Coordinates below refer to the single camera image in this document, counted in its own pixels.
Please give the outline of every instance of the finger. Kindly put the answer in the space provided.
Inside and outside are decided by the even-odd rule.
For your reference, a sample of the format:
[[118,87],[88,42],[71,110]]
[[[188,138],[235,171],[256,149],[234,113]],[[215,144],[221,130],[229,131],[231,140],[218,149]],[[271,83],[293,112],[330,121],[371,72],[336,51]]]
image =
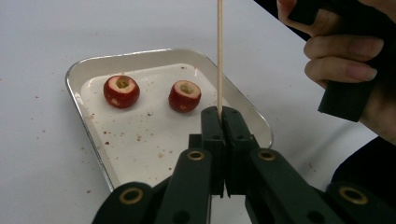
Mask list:
[[318,15],[312,25],[305,25],[290,20],[289,14],[294,9],[296,3],[297,0],[277,0],[278,18],[285,25],[311,36],[340,33],[343,29],[341,17],[325,9],[318,11]]
[[373,36],[328,35],[310,38],[304,53],[310,59],[335,56],[367,62],[377,56],[383,47],[384,41]]
[[370,81],[375,78],[377,71],[366,63],[326,57],[308,62],[305,73],[324,87],[327,80],[346,83]]
[[395,0],[359,0],[366,6],[375,7],[377,10],[386,14],[396,23],[396,1]]

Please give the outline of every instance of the white table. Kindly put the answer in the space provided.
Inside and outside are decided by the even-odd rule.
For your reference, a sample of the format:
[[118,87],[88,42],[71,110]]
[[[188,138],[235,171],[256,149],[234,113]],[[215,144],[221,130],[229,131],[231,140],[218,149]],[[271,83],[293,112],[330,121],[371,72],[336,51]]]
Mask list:
[[[224,1],[224,74],[266,117],[280,151],[312,186],[375,137],[317,112],[304,41],[253,0]],[[75,62],[187,48],[217,60],[217,1],[0,3],[0,223],[90,223],[109,188],[67,92]],[[249,223],[243,199],[215,199],[212,223]]]

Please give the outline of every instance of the white tray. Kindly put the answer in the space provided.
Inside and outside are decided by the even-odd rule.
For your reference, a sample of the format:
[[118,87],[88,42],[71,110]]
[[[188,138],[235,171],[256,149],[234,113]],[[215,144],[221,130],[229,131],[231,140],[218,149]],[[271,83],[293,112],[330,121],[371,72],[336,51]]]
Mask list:
[[[120,73],[140,87],[138,101],[127,109],[112,107],[103,95],[105,81]],[[172,174],[189,134],[201,132],[200,112],[217,104],[217,73],[206,56],[188,49],[90,58],[68,70],[67,88],[111,190],[132,181],[155,186]],[[200,104],[188,114],[168,104],[172,85],[181,79],[202,91]],[[241,112],[261,147],[271,146],[267,121],[226,77],[223,104]]]

